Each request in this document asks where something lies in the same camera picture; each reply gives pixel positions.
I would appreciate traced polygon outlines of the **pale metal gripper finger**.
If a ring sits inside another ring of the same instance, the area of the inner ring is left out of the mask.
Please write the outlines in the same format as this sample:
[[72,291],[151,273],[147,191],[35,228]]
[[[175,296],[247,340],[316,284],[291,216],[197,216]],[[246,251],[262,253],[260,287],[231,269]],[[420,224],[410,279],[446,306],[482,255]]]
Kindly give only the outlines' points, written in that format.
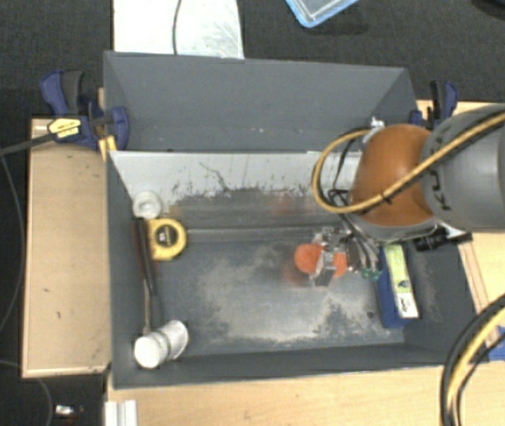
[[334,264],[333,252],[323,249],[315,265],[312,280],[315,286],[327,287],[335,276],[336,266]]

